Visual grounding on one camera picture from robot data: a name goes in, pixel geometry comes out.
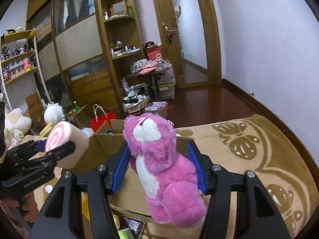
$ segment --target bottle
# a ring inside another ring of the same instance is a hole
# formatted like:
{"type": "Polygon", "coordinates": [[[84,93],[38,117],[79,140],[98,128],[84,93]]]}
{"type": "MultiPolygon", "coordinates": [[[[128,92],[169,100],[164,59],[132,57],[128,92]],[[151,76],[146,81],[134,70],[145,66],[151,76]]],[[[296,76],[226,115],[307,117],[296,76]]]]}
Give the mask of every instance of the bottle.
{"type": "Polygon", "coordinates": [[[74,104],[75,111],[79,112],[81,108],[77,105],[77,101],[74,101],[73,104],[74,104]]]}

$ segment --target pink bag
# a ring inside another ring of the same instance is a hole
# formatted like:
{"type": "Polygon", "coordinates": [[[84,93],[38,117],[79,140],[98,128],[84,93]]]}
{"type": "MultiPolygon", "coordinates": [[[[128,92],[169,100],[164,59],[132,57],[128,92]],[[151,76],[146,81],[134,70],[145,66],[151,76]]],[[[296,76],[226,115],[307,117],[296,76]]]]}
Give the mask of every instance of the pink bag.
{"type": "Polygon", "coordinates": [[[138,74],[147,74],[153,70],[155,70],[157,67],[151,67],[151,68],[145,68],[144,70],[140,71],[138,74]]]}
{"type": "Polygon", "coordinates": [[[158,63],[156,61],[148,61],[146,62],[143,66],[142,69],[146,69],[146,68],[154,68],[158,65],[158,63]]]}

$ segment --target cardboard box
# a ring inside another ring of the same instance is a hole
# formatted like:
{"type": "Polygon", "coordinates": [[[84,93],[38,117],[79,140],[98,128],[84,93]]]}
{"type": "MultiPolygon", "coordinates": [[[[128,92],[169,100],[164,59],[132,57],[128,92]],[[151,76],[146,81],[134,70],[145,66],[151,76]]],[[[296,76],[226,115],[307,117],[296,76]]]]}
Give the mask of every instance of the cardboard box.
{"type": "MultiPolygon", "coordinates": [[[[152,103],[149,103],[146,107],[152,107],[152,103]]],[[[146,111],[145,109],[143,110],[144,113],[153,113],[154,115],[159,115],[163,118],[167,118],[167,105],[165,108],[158,110],[158,111],[146,111]]]]}
{"type": "Polygon", "coordinates": [[[86,110],[87,105],[82,107],[79,112],[74,113],[72,116],[70,114],[66,114],[66,120],[67,121],[74,121],[74,123],[77,125],[78,128],[82,127],[87,127],[90,126],[90,118],[87,116],[87,110],[86,110]]]}
{"type": "MultiPolygon", "coordinates": [[[[104,164],[110,155],[116,154],[124,141],[123,131],[124,120],[111,119],[112,128],[105,122],[101,128],[90,137],[89,148],[76,166],[71,170],[74,174],[89,172],[100,164],[104,164]]],[[[186,155],[187,144],[192,139],[177,137],[177,151],[186,155]]],[[[152,222],[148,204],[145,200],[144,189],[133,169],[128,168],[122,188],[115,196],[109,196],[111,207],[125,216],[138,219],[144,222],[152,222]]]]}
{"type": "Polygon", "coordinates": [[[28,115],[32,120],[32,124],[35,127],[41,126],[43,123],[44,108],[38,93],[33,93],[32,95],[28,96],[26,98],[26,103],[28,105],[28,115]]]}

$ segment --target wooden door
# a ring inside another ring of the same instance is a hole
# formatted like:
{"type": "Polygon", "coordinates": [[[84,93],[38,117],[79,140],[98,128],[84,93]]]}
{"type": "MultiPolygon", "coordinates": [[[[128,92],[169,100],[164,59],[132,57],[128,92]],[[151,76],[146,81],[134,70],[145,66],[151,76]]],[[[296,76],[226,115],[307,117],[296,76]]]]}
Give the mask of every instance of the wooden door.
{"type": "Polygon", "coordinates": [[[213,0],[183,1],[154,0],[164,54],[173,65],[176,88],[221,83],[220,43],[213,0]]]}

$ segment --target red paper bag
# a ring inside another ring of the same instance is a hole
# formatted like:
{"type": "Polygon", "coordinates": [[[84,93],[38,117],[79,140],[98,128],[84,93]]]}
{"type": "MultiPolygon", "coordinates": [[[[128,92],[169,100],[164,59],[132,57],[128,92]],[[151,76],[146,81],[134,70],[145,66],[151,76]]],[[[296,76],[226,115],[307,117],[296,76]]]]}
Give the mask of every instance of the red paper bag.
{"type": "Polygon", "coordinates": [[[91,119],[91,124],[90,124],[90,126],[91,126],[91,128],[93,129],[94,133],[98,131],[98,129],[103,125],[103,123],[104,123],[105,121],[107,121],[108,124],[109,124],[109,126],[112,127],[110,120],[111,120],[111,119],[117,120],[117,116],[115,115],[115,112],[114,112],[114,111],[111,111],[111,112],[109,112],[109,113],[106,113],[106,112],[104,111],[104,109],[103,109],[101,106],[98,106],[97,104],[95,104],[95,105],[93,106],[93,111],[94,111],[94,114],[95,114],[95,118],[91,119]],[[99,116],[99,117],[96,115],[96,110],[97,110],[98,108],[103,111],[104,115],[99,116]]]}

